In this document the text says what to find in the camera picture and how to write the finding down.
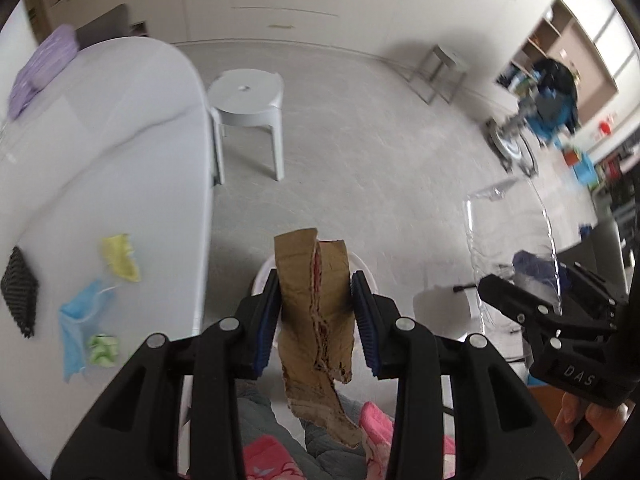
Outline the right human hand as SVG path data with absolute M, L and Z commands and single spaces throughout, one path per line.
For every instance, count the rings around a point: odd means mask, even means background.
M 579 399 L 574 394 L 564 393 L 555 428 L 566 444 L 572 444 L 579 428 L 589 426 L 588 431 L 597 435 L 590 451 L 605 453 L 622 432 L 631 412 L 632 408 L 627 403 L 617 408 L 604 408 Z

